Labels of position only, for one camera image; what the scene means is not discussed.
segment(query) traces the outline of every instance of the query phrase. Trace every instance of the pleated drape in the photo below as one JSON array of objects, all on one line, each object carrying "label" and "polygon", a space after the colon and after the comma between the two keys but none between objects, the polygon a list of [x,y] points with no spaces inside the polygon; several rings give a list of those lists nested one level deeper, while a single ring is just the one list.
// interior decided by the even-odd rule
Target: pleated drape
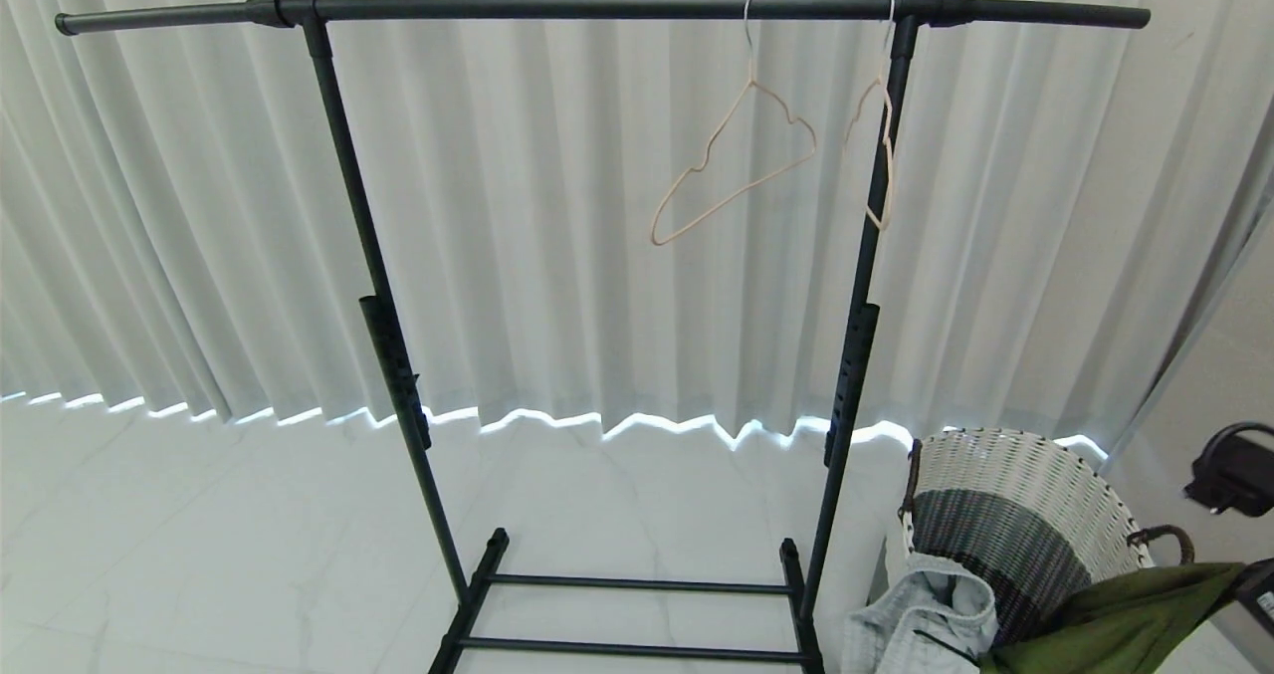
[{"label": "pleated drape", "polygon": [[[389,414],[302,36],[52,29],[56,11],[225,1],[4,0],[5,392]],[[864,423],[1110,442],[1260,212],[1269,0],[1059,1],[1154,17],[922,31]],[[883,24],[752,27],[761,80],[819,153],[665,248],[650,217],[745,80],[740,22],[330,28],[433,412],[715,414],[730,432],[828,414],[878,97],[841,140]],[[665,229],[805,139],[749,99]]]}]

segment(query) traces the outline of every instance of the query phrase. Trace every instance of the laundry basket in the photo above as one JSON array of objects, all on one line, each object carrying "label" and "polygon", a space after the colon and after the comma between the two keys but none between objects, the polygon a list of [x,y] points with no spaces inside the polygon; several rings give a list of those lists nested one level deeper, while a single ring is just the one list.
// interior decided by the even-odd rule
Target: laundry basket
[{"label": "laundry basket", "polygon": [[1041,434],[952,429],[916,440],[898,511],[907,552],[947,557],[995,592],[996,645],[1027,640],[1094,582],[1150,566],[1145,544],[1182,529],[1142,530],[1074,452]]}]

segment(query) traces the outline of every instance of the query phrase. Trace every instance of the black metal frame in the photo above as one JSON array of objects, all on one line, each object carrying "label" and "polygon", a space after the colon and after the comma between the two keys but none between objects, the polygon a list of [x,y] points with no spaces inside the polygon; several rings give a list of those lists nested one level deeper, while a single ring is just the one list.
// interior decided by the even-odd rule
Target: black metal frame
[{"label": "black metal frame", "polygon": [[[950,27],[973,20],[1000,20],[1140,29],[1150,20],[1150,11],[1140,8],[1008,0],[248,0],[54,18],[54,24],[64,34],[166,25],[240,24],[240,22],[271,27],[301,25],[304,31],[354,224],[363,246],[367,269],[372,275],[373,296],[359,298],[359,306],[459,601],[456,615],[442,637],[433,665],[429,668],[431,674],[454,671],[466,649],[798,664],[806,674],[822,673],[823,656],[814,631],[814,601],[827,562],[832,521],[836,517],[848,460],[850,433],[862,396],[868,358],[880,311],[878,306],[868,302],[879,231],[868,217],[864,217],[831,429],[823,457],[824,465],[828,466],[827,483],[818,529],[814,533],[808,577],[801,575],[796,543],[791,539],[784,540],[780,547],[784,585],[503,575],[497,570],[501,557],[508,548],[508,534],[501,527],[487,541],[487,550],[478,568],[474,570],[473,577],[466,580],[451,527],[447,525],[442,498],[433,471],[429,469],[427,455],[429,424],[420,408],[420,396],[415,387],[417,376],[408,357],[389,273],[376,237],[376,226],[363,187],[358,157],[354,153],[354,140],[349,133],[345,106],[336,83],[326,24],[329,20],[738,20],[744,17],[745,4],[748,17],[754,20],[888,20],[892,17],[896,31],[885,88],[893,102],[893,120],[888,124],[893,139],[897,139],[898,134],[907,75],[921,25]],[[885,117],[882,115],[882,135],[885,125]],[[868,190],[868,205],[873,212],[882,210],[885,187],[885,153],[884,148],[879,147],[878,139],[875,166]],[[471,635],[474,623],[492,585],[784,595],[791,605],[796,651],[474,637]]]}]

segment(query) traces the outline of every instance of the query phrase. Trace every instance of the white marble floor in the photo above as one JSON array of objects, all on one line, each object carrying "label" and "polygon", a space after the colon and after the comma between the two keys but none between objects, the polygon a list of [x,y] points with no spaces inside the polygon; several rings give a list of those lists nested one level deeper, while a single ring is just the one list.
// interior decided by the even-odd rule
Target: white marble floor
[{"label": "white marble floor", "polygon": [[[822,437],[517,419],[434,428],[460,554],[497,526],[502,571],[782,582],[822,493]],[[452,594],[395,424],[276,426],[186,412],[0,405],[6,674],[405,674],[428,668]],[[888,437],[855,443],[817,612],[829,670],[866,598],[905,474]],[[497,587],[475,635],[791,649],[780,598]],[[1214,631],[1173,671],[1224,671]],[[1235,671],[1242,661],[1236,659]],[[776,666],[468,652],[464,671],[778,671]]]}]

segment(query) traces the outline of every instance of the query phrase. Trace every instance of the curtain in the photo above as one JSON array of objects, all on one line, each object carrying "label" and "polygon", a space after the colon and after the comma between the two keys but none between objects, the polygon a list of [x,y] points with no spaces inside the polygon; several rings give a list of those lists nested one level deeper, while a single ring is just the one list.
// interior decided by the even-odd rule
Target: curtain
[{"label": "curtain", "polygon": [[[391,413],[299,32],[52,29],[56,11],[225,1],[0,6],[5,392]],[[861,423],[1108,442],[1257,215],[1269,0],[1057,1],[1154,17],[920,36]],[[715,414],[730,432],[829,414],[879,94],[842,138],[885,25],[752,24],[761,82],[819,152],[664,248],[656,203],[745,80],[740,22],[330,28],[432,412]],[[664,233],[805,139],[748,99]]]}]

